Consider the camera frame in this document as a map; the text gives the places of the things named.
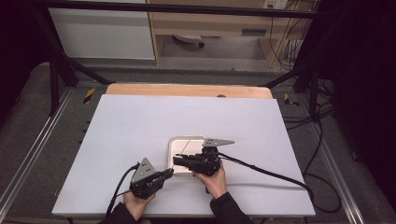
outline white table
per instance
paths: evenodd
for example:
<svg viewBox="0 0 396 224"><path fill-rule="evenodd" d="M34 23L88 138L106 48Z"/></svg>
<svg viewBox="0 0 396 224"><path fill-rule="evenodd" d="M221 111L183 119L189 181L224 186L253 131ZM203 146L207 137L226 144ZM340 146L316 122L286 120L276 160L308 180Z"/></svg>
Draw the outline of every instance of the white table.
<svg viewBox="0 0 396 224"><path fill-rule="evenodd" d="M52 213L103 217L128 168L145 157L157 171L167 168L168 141L175 135L234 140L219 151L304 182L276 100L103 95ZM230 161L224 167L228 190L247 215L315 215L301 187ZM120 190L129 188L132 174ZM210 199L197 178L174 176L144 216L211 217Z"/></svg>

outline metal frame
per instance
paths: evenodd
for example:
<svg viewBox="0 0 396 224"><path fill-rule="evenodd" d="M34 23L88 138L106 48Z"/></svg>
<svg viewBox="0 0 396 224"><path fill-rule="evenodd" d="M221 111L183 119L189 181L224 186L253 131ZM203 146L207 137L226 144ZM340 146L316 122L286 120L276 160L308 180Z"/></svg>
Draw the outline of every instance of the metal frame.
<svg viewBox="0 0 396 224"><path fill-rule="evenodd" d="M49 139L53 128L57 124L62 113L64 112L64 109L66 108L69 98L73 92L74 88L67 88L65 90L58 110L55 111L53 116L48 118L46 124L44 125L37 139L27 153L17 173L14 175L12 180L9 182L6 190L3 192L3 195L0 198L0 223L6 217L8 209L17 197L18 192L20 191L24 181L32 170L33 165L35 164L35 161L37 160L41 150L47 143L47 140Z"/></svg>

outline black cable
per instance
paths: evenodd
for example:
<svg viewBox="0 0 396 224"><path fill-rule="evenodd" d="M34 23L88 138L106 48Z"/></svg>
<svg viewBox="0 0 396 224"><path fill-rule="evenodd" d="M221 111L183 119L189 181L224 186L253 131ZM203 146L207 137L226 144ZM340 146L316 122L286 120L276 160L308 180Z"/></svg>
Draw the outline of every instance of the black cable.
<svg viewBox="0 0 396 224"><path fill-rule="evenodd" d="M300 182L298 180L292 179L292 178L284 176L284 175L279 175L279 174L275 174L275 173L263 170L262 168L259 168L259 167L255 166L255 165L247 164L244 161L240 161L240 160L238 160L236 158L227 156L227 155L225 155L223 153L219 153L219 155L223 157L221 159L224 159L224 160L227 160L227 161L233 161L235 163L244 165L244 166L246 166L246 167L248 167L248 168L250 168L252 170L255 170L257 172L263 173L265 175L270 175L270 176L273 176L273 177L276 177L276 178L279 178L279 179L283 179L283 180L289 181L289 182L291 182L293 184L296 184L296 185L298 185L300 187L303 187L308 192L308 195L309 195L309 198L311 199L311 201L312 202L314 201L314 193L313 193L312 189L309 188L306 184L304 184L304 183L302 183L302 182Z"/></svg>
<svg viewBox="0 0 396 224"><path fill-rule="evenodd" d="M307 26L308 26L308 24L311 23L312 20L303 20L303 19L299 19L296 23L294 23L294 25L296 25L296 24L297 24L298 22L300 22L300 21L301 21L301 25L302 25L301 40L300 40L300 41L295 40L295 42L294 42L294 47L291 47L291 51L289 52L289 55L293 54L293 56L292 56L292 57L289 57L289 59L290 59L290 60L294 60L294 61L297 59L296 54L297 54L297 52L299 52L299 48L300 48L300 46L302 45L303 40L304 40L304 37L305 37L305 35L306 35ZM289 34L290 34L290 32L292 31L293 28L294 28L294 27L292 27L292 28L289 30L287 36L289 36Z"/></svg>
<svg viewBox="0 0 396 224"><path fill-rule="evenodd" d="M129 190L124 191L123 193L119 193L119 194L117 194L117 197L119 197L119 196L122 195L122 194L126 194L126 193L128 193L128 192L129 192Z"/></svg>
<svg viewBox="0 0 396 224"><path fill-rule="evenodd" d="M320 210L320 211L322 211L322 212L325 212L325 213L336 213L336 212L338 212L338 211L341 209L341 206L342 206L342 204L341 204L341 196L340 196L340 194L338 193L338 190L332 185L332 183L330 183L329 181L323 179L322 177L320 177L320 176L318 176L318 175L313 175L313 174L310 174L310 173L305 173L305 176L307 176L307 175L310 175L310 176L312 176L312 177L314 177L314 178L316 178L316 179L318 179L318 180L323 181L325 184L327 184L330 188L332 188L332 190L334 191L334 193L335 193L335 195L337 196L337 199L338 199L337 207L334 208L334 209L324 209L324 208L318 206L317 204L312 203L312 204L314 205L314 207L316 207L318 210Z"/></svg>
<svg viewBox="0 0 396 224"><path fill-rule="evenodd" d="M311 63L311 61L317 60L316 55L319 54L319 50L321 49L322 45L324 45L325 41L327 41L327 40L329 39L329 37L330 37L330 36L332 35L332 33L334 32L334 30L338 27L338 25L340 24L341 20L345 17L345 15L347 14L348 10L349 10L349 9L351 8L351 6L353 5L354 1L355 1L355 0L350 0L350 1L349 1L349 4L346 6L345 10L342 12L342 15L339 17L338 21L336 21L336 22L334 23L334 25L333 25L330 29L328 29L329 31L328 31L326 34L324 34L324 35L320 38L320 40L318 41L318 43L314 46L314 48L311 49L311 50L299 61L298 65L297 65L297 66L293 66L293 69L287 73L288 76L286 76L286 77L289 77L291 74L296 75L296 74L298 74L298 73L304 71L304 69L305 69L306 67L309 66L309 64ZM338 8L338 7L335 7L334 9L331 10L331 12L335 14L337 8ZM268 84L266 84L266 85L259 85L259 87L265 87L265 86L268 86Z"/></svg>
<svg viewBox="0 0 396 224"><path fill-rule="evenodd" d="M285 9L288 9L289 7L291 7L291 5L293 5L293 3L295 2L296 0L292 0L286 7L285 7Z"/></svg>
<svg viewBox="0 0 396 224"><path fill-rule="evenodd" d="M297 2L295 3L295 6L294 6L294 9L295 9L295 7L297 6L299 0L293 0L287 7L290 7L295 1L297 1ZM302 19L297 20L297 22L295 22L295 23L291 26L291 28L289 29L288 33L286 34L285 39L288 38L288 36L290 35L291 31L295 28L295 26L296 26L301 20L302 20ZM295 50L296 50L296 49L293 49L293 47L291 46L291 47L290 47L290 48L291 48L291 51L289 51L289 47L290 47L290 40L288 41L288 44L287 44L287 46L285 47L284 59L288 62L287 66L288 66L288 68L289 68L289 71L291 71L291 64L290 64L291 59L292 59L292 58L291 58L291 54L292 54L293 52L295 53Z"/></svg>
<svg viewBox="0 0 396 224"><path fill-rule="evenodd" d="M132 170L136 170L137 167L139 167L140 163L138 162L135 166L129 168L125 174L122 176L120 183L117 185L116 191L114 192L113 198L111 199L110 204L108 205L107 208L107 212L106 212L106 217L110 216L111 214L111 210L113 209L114 203L116 202L116 198L120 195L118 195L117 193L119 192L120 186L123 182L123 180L125 179L125 177L132 171Z"/></svg>
<svg viewBox="0 0 396 224"><path fill-rule="evenodd" d="M273 47L273 45L272 45L272 30L273 30L273 27L274 27L274 17L271 18L270 47L271 47L272 52L275 54L276 60L279 62L279 65L280 65L283 69L288 70L288 68L285 67L286 64L283 64L283 63L280 61L279 57L277 57L277 54L276 54L276 52L275 52L275 50L274 50L274 47Z"/></svg>
<svg viewBox="0 0 396 224"><path fill-rule="evenodd" d="M320 109L321 109L323 106L325 106L326 104L323 104L323 105L321 105L321 106L318 108L318 115L320 114ZM323 128L322 128L322 125L321 125L321 122L320 122L320 116L318 116L318 126L319 126L319 131L320 131L319 140L318 140L318 146L315 148L315 151L314 151L314 154L313 154L312 157L311 157L311 160L310 160L309 163L305 166L305 169L304 169L304 171L303 171L303 176L304 176L304 174L308 171L309 166L311 166L312 161L313 161L314 158L317 156L318 151L319 151L319 149L320 149L321 141L322 141L322 138L323 138Z"/></svg>
<svg viewBox="0 0 396 224"><path fill-rule="evenodd" d="M318 114L319 118L325 118L327 116L329 116L330 114L332 114L332 112L334 111L333 107L329 107L326 108L325 111L321 112L320 114ZM312 121L313 118L312 117L302 117L302 118L295 118L295 117L283 117L283 118L288 118L288 119L284 119L283 121L285 123L300 123L300 122L305 122L305 121Z"/></svg>
<svg viewBox="0 0 396 224"><path fill-rule="evenodd" d="M309 119L309 117L288 117L288 116L282 116L283 119Z"/></svg>
<svg viewBox="0 0 396 224"><path fill-rule="evenodd" d="M331 115L332 113L333 113L333 108L332 107L326 108L326 111L318 114L318 118L323 119L323 118ZM313 121L313 118L303 118L303 119L300 119L300 120L284 120L285 123L299 123L298 125L295 125L295 126L287 128L287 131L290 131L292 129L298 128L300 126L303 126L303 125L305 125L305 124L307 124L307 123L309 123L311 121Z"/></svg>
<svg viewBox="0 0 396 224"><path fill-rule="evenodd" d="M313 174L309 174L309 173L308 173L309 167L311 166L311 164L312 164L312 162L314 161L315 157L318 155L318 151L319 151L319 149L320 149L320 145L321 145L321 142L322 142L322 139L323 139L323 127L322 127L321 121L320 121L320 119L322 119L323 117L321 116L320 110L321 110L321 108L322 108L323 106L328 105L329 103L330 103L330 102L327 102L327 103L325 103L325 104L322 104L322 105L318 108L318 113L317 113L317 114L318 114L318 126L319 126L319 131L320 131L319 138L318 138L318 145L317 145L317 147L315 148L314 154L312 155L312 157L311 157L311 159L309 160L308 164L305 166L305 169L304 169L304 171L303 171L303 178L305 179L305 177L306 177L307 175L313 176L314 178L317 178L317 179L323 181L323 182L326 183L329 187L332 188L332 190L335 192L335 195L336 195L336 197L337 197L337 199L338 199L338 204L337 204L337 207L336 207L336 208L334 208L334 209L325 209L325 208L322 208L322 207L318 206L317 204L315 204L314 201L312 201L312 204L313 204L318 210L320 210L320 211L322 211L322 212L326 212L326 213L336 213L336 212L338 212L338 211L340 210L341 205L342 205L342 204L341 204L341 197L340 197L340 195L339 195L337 189L332 185L332 183L328 182L327 180L323 179L322 177L320 177L320 176L318 176L318 175L313 175Z"/></svg>

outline small white tray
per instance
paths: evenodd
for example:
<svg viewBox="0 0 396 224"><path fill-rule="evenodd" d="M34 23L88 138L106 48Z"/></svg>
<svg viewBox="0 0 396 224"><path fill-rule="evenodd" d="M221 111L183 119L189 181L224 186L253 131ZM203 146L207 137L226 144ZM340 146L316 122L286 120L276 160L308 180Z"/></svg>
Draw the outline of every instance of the small white tray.
<svg viewBox="0 0 396 224"><path fill-rule="evenodd" d="M168 168L173 168L174 174L190 174L188 168L173 164L173 157L176 154L194 155L202 153L202 143L206 140L201 135L175 136L169 140Z"/></svg>

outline hand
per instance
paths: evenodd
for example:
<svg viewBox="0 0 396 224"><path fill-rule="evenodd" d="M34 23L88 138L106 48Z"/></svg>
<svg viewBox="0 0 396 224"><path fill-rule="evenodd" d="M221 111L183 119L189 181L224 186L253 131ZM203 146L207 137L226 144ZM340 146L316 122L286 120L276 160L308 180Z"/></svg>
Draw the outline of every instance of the hand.
<svg viewBox="0 0 396 224"><path fill-rule="evenodd" d="M135 197L131 191L127 190L126 193L122 195L122 198L126 208L134 217L134 220L138 220L143 215L149 202L155 198L155 194L149 196L145 200Z"/></svg>
<svg viewBox="0 0 396 224"><path fill-rule="evenodd" d="M221 195L227 192L227 184L225 182L225 171L222 162L220 163L220 168L212 176L207 176L203 174L198 174L193 172L193 174L201 179L202 183L206 185L207 191L214 199L219 198Z"/></svg>

